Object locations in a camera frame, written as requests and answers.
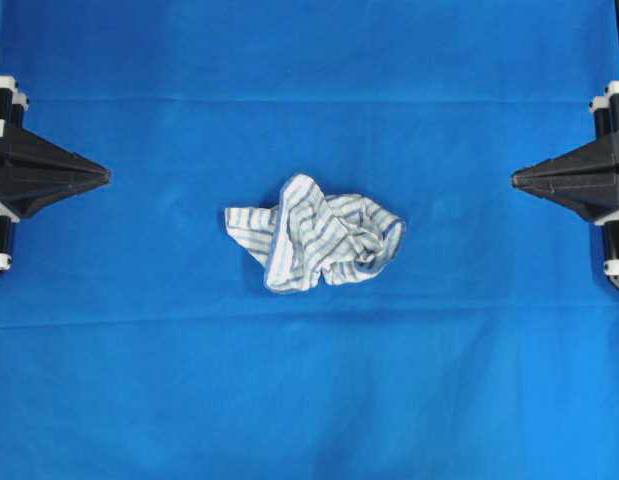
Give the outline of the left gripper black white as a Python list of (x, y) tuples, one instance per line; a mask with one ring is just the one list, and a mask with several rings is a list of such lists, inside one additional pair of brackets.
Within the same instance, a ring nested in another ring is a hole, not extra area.
[(29, 99), (19, 90), (18, 81), (0, 75), (0, 155), (77, 172), (0, 172), (0, 277), (11, 268), (16, 225), (21, 219), (105, 186), (111, 177), (105, 167), (20, 128), (28, 106)]

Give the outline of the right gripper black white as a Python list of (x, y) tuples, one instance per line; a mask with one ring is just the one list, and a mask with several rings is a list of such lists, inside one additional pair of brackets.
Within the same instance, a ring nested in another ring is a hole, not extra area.
[[(605, 94), (593, 99), (598, 139), (555, 158), (515, 171), (512, 186), (575, 212), (601, 229), (603, 272), (619, 291), (619, 81), (605, 87)], [(613, 185), (568, 185), (555, 176), (614, 174)]]

